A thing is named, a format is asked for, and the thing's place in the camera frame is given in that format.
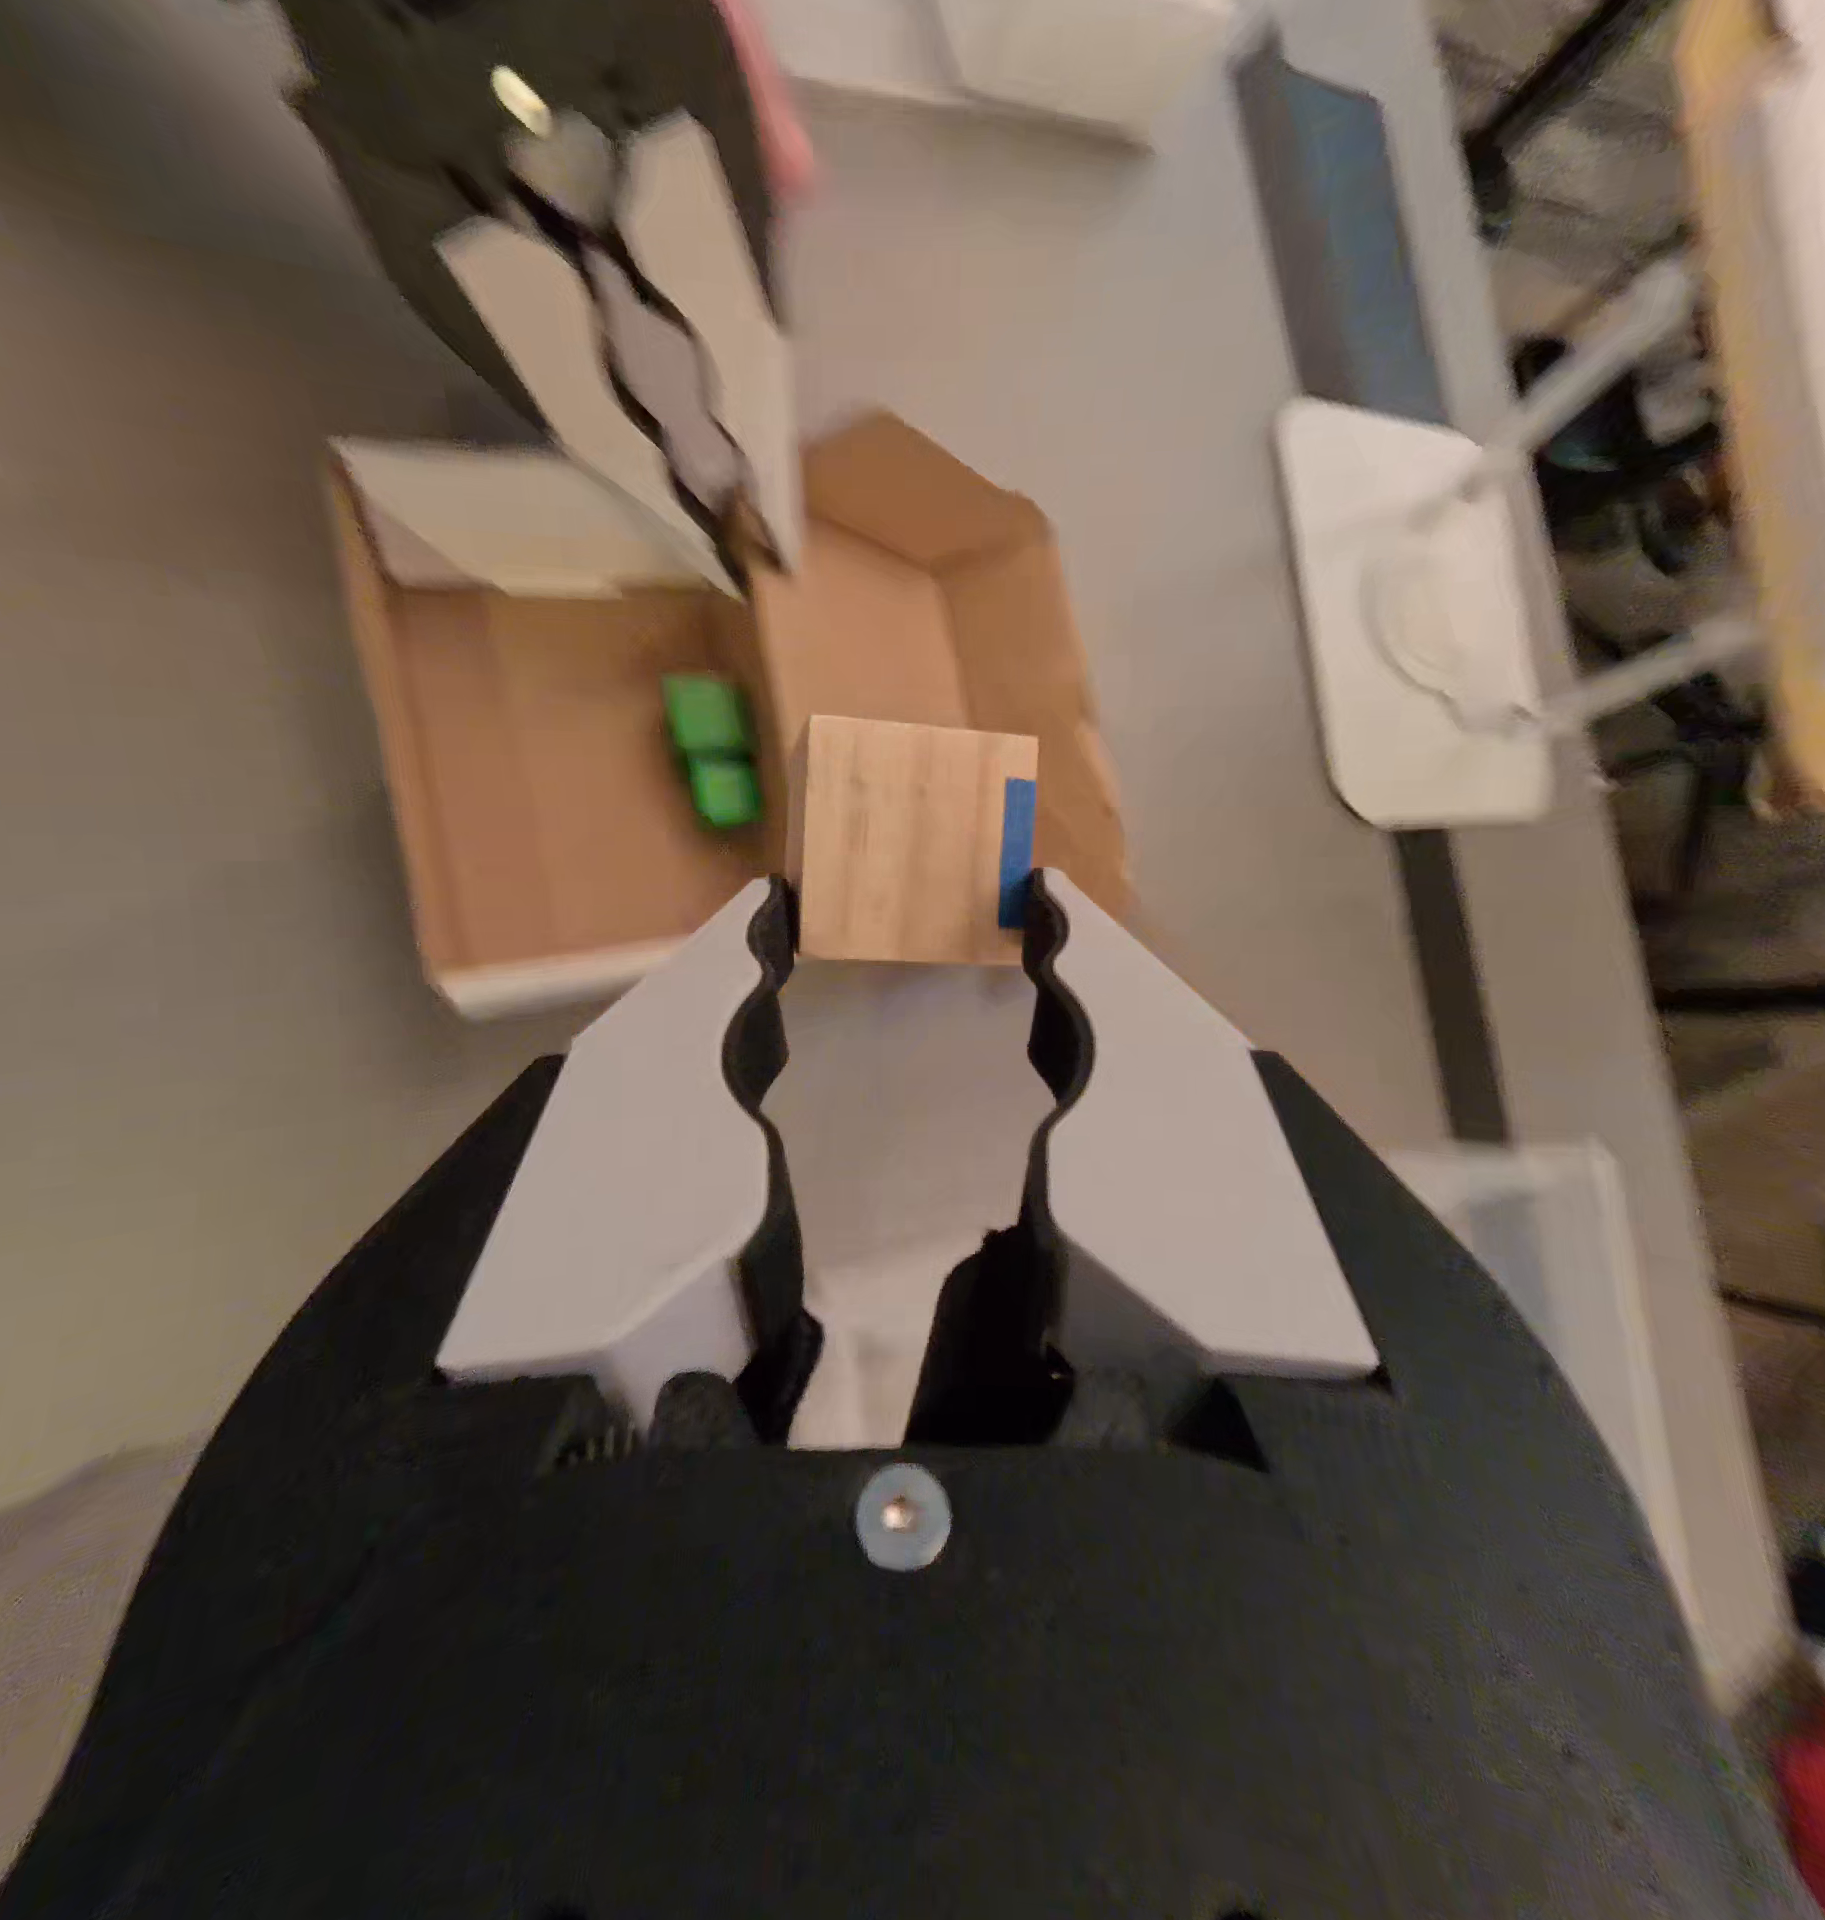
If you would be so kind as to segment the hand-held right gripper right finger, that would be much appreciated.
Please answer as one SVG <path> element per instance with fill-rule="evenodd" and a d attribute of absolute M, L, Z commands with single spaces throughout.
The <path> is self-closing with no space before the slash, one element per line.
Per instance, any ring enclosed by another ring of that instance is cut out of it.
<path fill-rule="evenodd" d="M 1020 901 L 1049 1108 L 941 1286 L 908 1442 L 1257 1449 L 1235 1379 L 1379 1368 L 1257 1053 L 1065 871 Z"/>

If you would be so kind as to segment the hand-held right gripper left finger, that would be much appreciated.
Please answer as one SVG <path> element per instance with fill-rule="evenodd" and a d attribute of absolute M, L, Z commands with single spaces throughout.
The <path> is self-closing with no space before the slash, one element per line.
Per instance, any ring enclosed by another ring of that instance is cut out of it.
<path fill-rule="evenodd" d="M 789 1442 L 824 1350 L 764 1109 L 795 956 L 792 894 L 761 875 L 565 1049 L 436 1350 L 446 1379 L 584 1378 L 646 1426 L 702 1374 Z"/>

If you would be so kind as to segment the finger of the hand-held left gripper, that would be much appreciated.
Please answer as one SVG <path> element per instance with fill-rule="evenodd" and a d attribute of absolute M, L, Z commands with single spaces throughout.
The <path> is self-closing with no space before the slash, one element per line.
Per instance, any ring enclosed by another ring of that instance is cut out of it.
<path fill-rule="evenodd" d="M 609 578 L 623 578 L 620 553 L 638 545 L 669 580 L 738 598 L 730 548 L 678 478 L 671 431 L 620 371 L 586 251 L 511 222 L 461 222 L 440 235 L 440 261 L 590 492 L 586 545 Z"/>
<path fill-rule="evenodd" d="M 772 559 L 795 567 L 792 353 L 716 145 L 697 120 L 659 120 L 630 139 L 626 160 L 617 234 L 641 310 L 620 361 L 645 379 L 641 403 L 684 488 L 716 523 L 748 518 Z"/>

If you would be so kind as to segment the clear plastic bin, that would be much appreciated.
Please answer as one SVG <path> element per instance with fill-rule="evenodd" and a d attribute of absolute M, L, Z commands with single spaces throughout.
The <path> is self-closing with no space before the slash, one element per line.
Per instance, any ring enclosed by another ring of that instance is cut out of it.
<path fill-rule="evenodd" d="M 1503 1288 L 1644 1515 L 1716 1708 L 1740 1715 L 1787 1664 L 1788 1606 L 1716 1301 L 1649 1284 L 1602 1143 L 1395 1151 L 1406 1186 Z"/>
<path fill-rule="evenodd" d="M 1210 74 L 1245 2 L 932 2 L 955 80 L 977 101 L 1146 148 Z"/>

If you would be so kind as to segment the white cardboard box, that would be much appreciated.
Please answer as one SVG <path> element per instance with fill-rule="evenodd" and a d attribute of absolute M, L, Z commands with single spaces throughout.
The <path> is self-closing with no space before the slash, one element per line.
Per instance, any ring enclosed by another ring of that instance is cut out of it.
<path fill-rule="evenodd" d="M 623 990 L 784 873 L 786 774 L 817 710 L 1034 736 L 1032 868 L 1130 903 L 1053 529 L 904 419 L 805 450 L 801 556 L 743 545 L 738 598 L 638 545 L 613 582 L 556 454 L 343 438 L 329 461 L 419 962 L 467 1018 Z M 743 694 L 761 827 L 698 821 L 661 675 Z"/>

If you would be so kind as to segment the plain wooden cube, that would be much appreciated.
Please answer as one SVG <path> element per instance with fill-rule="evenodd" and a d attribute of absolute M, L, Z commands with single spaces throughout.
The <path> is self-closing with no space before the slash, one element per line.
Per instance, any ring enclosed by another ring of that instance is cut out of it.
<path fill-rule="evenodd" d="M 797 956 L 1017 966 L 1037 792 L 1030 735 L 811 714 L 786 774 Z"/>

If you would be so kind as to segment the person's left hand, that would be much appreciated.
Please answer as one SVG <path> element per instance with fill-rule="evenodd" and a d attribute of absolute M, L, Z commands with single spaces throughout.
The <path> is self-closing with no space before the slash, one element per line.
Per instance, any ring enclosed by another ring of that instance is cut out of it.
<path fill-rule="evenodd" d="M 753 117 L 774 196 L 797 203 L 814 184 L 817 160 L 809 134 L 795 106 L 789 78 L 776 58 L 756 2 L 713 2 L 732 56 L 753 103 Z"/>

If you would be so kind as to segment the clear acrylic rod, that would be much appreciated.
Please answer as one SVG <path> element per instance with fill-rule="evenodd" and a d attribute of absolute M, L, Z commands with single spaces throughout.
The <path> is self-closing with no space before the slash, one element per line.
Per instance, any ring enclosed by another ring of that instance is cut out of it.
<path fill-rule="evenodd" d="M 1553 739 L 1586 733 L 1610 714 L 1746 659 L 1759 642 L 1760 627 L 1750 615 L 1706 617 L 1686 632 L 1632 653 L 1629 659 L 1549 691 L 1533 710 L 1535 730 Z"/>
<path fill-rule="evenodd" d="M 1679 255 L 1644 268 L 1604 308 L 1593 331 L 1507 408 L 1492 435 L 1453 473 L 1443 492 L 1433 497 L 1431 510 L 1470 500 L 1510 478 L 1693 319 L 1696 289 L 1696 266 Z"/>

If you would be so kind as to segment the black office chair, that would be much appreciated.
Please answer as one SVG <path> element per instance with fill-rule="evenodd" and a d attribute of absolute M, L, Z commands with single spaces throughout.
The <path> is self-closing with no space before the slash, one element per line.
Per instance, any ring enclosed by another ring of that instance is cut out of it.
<path fill-rule="evenodd" d="M 1683 635 L 1734 530 L 1706 323 L 1618 374 L 1533 452 L 1531 470 L 1580 668 L 1629 663 Z M 1620 791 L 1677 781 L 1672 861 L 1693 875 L 1717 814 L 1743 795 L 1762 714 L 1728 665 L 1637 707 L 1644 717 L 1592 721 L 1602 771 Z"/>

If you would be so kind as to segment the wooden instruction board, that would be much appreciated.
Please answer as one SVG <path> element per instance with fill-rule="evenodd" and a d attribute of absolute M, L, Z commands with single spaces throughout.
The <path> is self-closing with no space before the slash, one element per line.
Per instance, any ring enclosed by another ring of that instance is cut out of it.
<path fill-rule="evenodd" d="M 1767 6 L 1683 6 L 1677 125 L 1780 760 L 1825 810 L 1825 461 L 1771 176 L 1767 108 L 1780 43 Z"/>

